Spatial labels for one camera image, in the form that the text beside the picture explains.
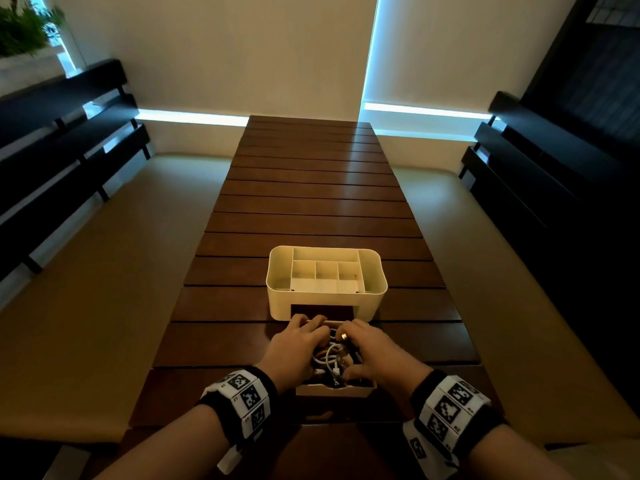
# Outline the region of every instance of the white wall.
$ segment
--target white wall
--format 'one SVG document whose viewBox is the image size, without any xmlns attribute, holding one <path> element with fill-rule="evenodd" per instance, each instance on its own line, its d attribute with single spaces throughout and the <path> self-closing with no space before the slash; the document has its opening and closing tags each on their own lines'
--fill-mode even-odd
<svg viewBox="0 0 640 480">
<path fill-rule="evenodd" d="M 141 107 L 358 117 L 377 0 L 47 0 Z"/>
<path fill-rule="evenodd" d="M 380 0 L 365 100 L 485 112 L 521 96 L 575 0 Z"/>
</svg>

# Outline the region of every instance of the small white box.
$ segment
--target small white box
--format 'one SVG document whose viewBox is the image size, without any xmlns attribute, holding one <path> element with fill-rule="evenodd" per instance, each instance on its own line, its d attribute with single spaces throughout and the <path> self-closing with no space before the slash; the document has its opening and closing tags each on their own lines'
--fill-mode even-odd
<svg viewBox="0 0 640 480">
<path fill-rule="evenodd" d="M 291 320 L 292 305 L 337 305 L 352 306 L 353 317 L 368 322 L 387 279 L 370 249 L 278 246 L 269 254 L 267 291 L 275 320 Z"/>
</svg>

